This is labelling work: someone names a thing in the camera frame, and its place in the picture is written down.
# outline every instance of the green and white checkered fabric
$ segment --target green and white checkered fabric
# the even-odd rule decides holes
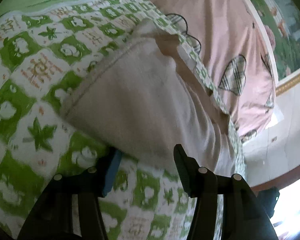
[[[124,45],[143,18],[179,35],[195,62],[195,76],[227,113],[198,55],[149,0],[80,0],[0,18],[0,226],[9,235],[17,238],[56,173],[79,174],[108,153],[105,144],[63,122],[58,113],[64,98],[97,62]],[[245,176],[242,144],[231,121],[229,137],[236,172]],[[100,206],[109,239],[185,239],[195,200],[186,196],[178,177],[126,155]],[[216,239],[221,215],[219,205]]]

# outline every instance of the white wall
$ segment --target white wall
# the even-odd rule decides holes
[[[276,102],[284,120],[243,147],[251,187],[300,165],[300,83],[277,97]]]

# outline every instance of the metal rivet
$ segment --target metal rivet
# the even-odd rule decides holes
[[[235,180],[241,180],[241,179],[242,179],[241,175],[239,175],[239,174],[234,174],[234,175],[233,175],[233,178],[234,178]]]
[[[89,173],[95,173],[97,171],[97,169],[95,168],[95,167],[90,167],[89,169],[88,169],[88,172]]]
[[[54,180],[58,181],[62,179],[62,175],[61,174],[57,174],[53,177]]]
[[[208,172],[207,168],[205,168],[205,167],[200,167],[200,168],[198,169],[198,171],[199,171],[200,173],[202,173],[202,174],[206,174],[206,173]]]

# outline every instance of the bright window light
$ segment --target bright window light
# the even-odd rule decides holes
[[[270,219],[272,224],[284,221],[300,210],[300,179],[279,192],[280,197],[275,205],[274,215]]]

